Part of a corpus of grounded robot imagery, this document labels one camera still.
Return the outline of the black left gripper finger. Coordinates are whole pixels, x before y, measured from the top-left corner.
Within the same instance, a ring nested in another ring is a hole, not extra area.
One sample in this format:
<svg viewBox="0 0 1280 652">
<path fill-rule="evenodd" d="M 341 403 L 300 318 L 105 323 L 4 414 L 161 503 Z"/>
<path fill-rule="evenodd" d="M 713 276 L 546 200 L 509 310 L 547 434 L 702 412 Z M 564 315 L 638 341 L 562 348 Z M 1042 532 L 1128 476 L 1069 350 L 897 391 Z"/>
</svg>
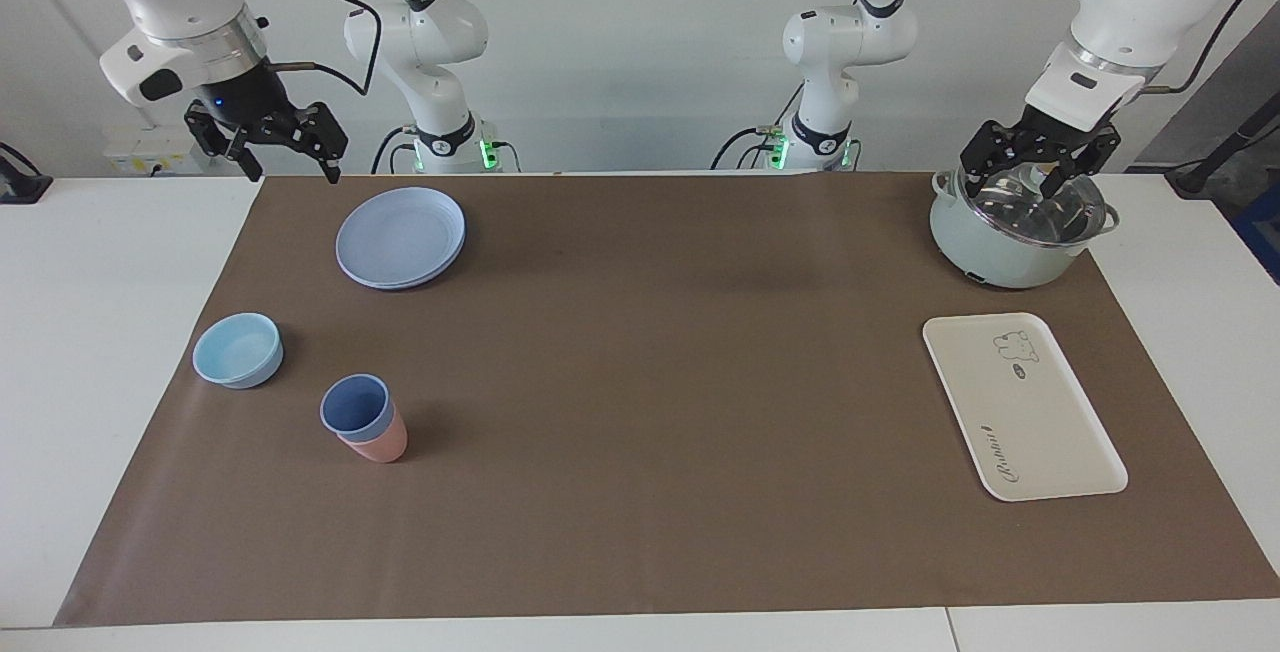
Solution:
<svg viewBox="0 0 1280 652">
<path fill-rule="evenodd" d="M 1042 197 L 1052 199 L 1070 181 L 1100 172 L 1120 142 L 1121 137 L 1115 127 L 1103 127 L 1076 151 L 1062 149 L 1055 160 L 1053 169 L 1042 181 Z"/>
<path fill-rule="evenodd" d="M 960 152 L 964 195 L 973 199 L 992 175 L 1010 168 L 1011 131 L 996 120 L 987 120 Z"/>
</svg>

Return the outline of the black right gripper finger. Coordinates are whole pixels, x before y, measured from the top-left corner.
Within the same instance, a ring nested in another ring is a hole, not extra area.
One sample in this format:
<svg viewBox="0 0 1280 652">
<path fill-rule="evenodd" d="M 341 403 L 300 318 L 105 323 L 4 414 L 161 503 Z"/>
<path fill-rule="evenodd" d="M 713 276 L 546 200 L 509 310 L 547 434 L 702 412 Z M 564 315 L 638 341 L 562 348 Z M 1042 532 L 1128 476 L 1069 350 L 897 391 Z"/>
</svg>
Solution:
<svg viewBox="0 0 1280 652">
<path fill-rule="evenodd" d="M 192 100 L 186 109 L 186 126 L 207 158 L 224 158 L 236 164 L 253 183 L 262 179 L 262 167 L 248 149 L 247 128 L 236 127 L 228 137 L 201 100 Z"/>
<path fill-rule="evenodd" d="M 311 158 L 329 183 L 340 179 L 340 163 L 349 138 L 329 106 L 314 102 L 296 115 L 294 150 Z"/>
</svg>

